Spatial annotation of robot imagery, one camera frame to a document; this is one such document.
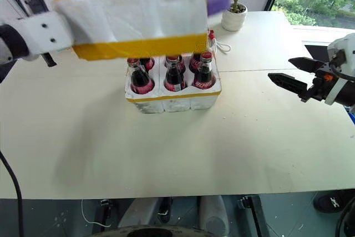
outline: white string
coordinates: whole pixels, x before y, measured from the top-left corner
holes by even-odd
[[[87,220],[86,217],[85,217],[85,215],[84,215],[83,200],[84,200],[84,199],[82,199],[82,215],[83,215],[83,218],[85,219],[85,221],[86,221],[87,223],[89,223],[89,224],[96,224],[96,225],[99,225],[99,226],[105,227],[105,228],[111,227],[111,224],[110,224],[110,225],[103,225],[103,224],[98,223],[98,222],[95,222],[95,221],[89,221],[89,220]]]
[[[212,40],[213,51],[217,53],[217,49],[219,49],[223,54],[227,54],[232,50],[232,47],[229,44],[218,42],[216,38]]]

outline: six-pack of bottles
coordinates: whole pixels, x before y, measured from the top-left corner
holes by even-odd
[[[142,113],[207,109],[221,93],[216,62],[202,54],[129,58],[126,99]]]

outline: black cable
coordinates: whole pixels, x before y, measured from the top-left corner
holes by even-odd
[[[20,185],[18,184],[17,178],[15,173],[12,171],[9,163],[7,163],[6,158],[0,151],[0,159],[2,163],[4,164],[5,168],[10,174],[10,177],[12,179],[13,185],[15,186],[16,194],[17,194],[17,210],[18,210],[18,231],[19,231],[19,237],[24,237],[24,231],[23,231],[23,207],[22,207],[22,195],[21,195],[21,190],[20,190]]]
[[[329,66],[331,67],[331,70],[332,72],[338,76],[339,78],[342,78],[342,79],[345,79],[345,80],[350,80],[352,82],[355,82],[355,77],[352,77],[352,76],[349,76],[349,75],[346,75],[344,73],[341,73],[340,71],[337,70],[337,67],[336,65],[332,62],[329,63]]]
[[[343,220],[346,216],[346,214],[349,212],[350,208],[352,207],[352,204],[355,201],[355,197],[353,197],[349,203],[344,207],[342,214],[340,215],[340,218],[338,220],[337,226],[335,228],[335,237],[340,237],[340,228],[342,226]]]

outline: white foam tray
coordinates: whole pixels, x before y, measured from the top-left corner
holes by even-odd
[[[155,82],[154,89],[147,94],[136,94],[131,90],[130,77],[126,78],[126,99],[135,104],[142,113],[181,112],[189,109],[207,109],[214,105],[222,91],[221,81],[216,62],[212,60],[212,71],[216,76],[216,83],[209,89],[199,89],[192,86],[194,74],[189,70],[191,54],[183,55],[186,71],[184,80],[187,87],[178,92],[171,92],[164,86],[166,67],[165,56],[155,57],[155,64],[149,71],[149,76]]]

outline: soda bottle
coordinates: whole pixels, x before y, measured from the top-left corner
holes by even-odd
[[[196,73],[197,70],[199,69],[200,57],[201,57],[201,54],[198,54],[198,53],[196,53],[196,54],[194,53],[191,56],[190,65],[189,65],[189,69],[191,70],[191,72]]]
[[[140,64],[144,66],[147,72],[153,69],[155,64],[154,58],[140,58],[139,60]]]
[[[178,61],[179,61],[179,68],[180,68],[181,73],[184,73],[186,71],[184,59],[183,59],[183,57],[181,55],[179,55],[179,56],[167,56],[165,58],[165,62],[164,62],[164,66],[166,66],[166,67],[168,67],[168,58],[172,58],[172,59],[177,58]]]
[[[200,64],[192,86],[199,89],[209,89],[216,83],[216,77],[211,69],[212,53],[204,52],[200,58]]]
[[[166,72],[164,86],[167,90],[178,92],[186,88],[184,75],[180,70],[179,57],[166,57],[168,71]]]
[[[131,89],[136,94],[146,94],[153,90],[154,81],[149,77],[139,59],[127,59],[128,70],[131,76]]]

